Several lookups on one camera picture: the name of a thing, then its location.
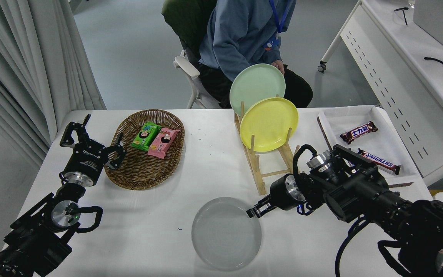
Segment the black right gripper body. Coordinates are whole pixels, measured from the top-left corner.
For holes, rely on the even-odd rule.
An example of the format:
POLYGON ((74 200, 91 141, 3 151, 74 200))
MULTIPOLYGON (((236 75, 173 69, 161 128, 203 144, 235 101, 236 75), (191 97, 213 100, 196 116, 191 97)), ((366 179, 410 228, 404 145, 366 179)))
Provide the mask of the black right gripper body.
POLYGON ((294 175, 287 174, 270 187, 270 203, 282 210, 290 210, 297 207, 297 185, 294 175))

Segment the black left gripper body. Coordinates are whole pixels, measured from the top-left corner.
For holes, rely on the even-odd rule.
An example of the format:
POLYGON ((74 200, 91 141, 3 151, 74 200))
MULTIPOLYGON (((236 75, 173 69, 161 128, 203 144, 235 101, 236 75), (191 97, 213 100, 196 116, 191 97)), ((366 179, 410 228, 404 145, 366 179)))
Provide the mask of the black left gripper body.
POLYGON ((95 140, 75 144, 72 156, 63 171, 63 178, 85 175, 90 181, 97 181, 106 163, 102 153, 104 148, 103 144, 95 140))

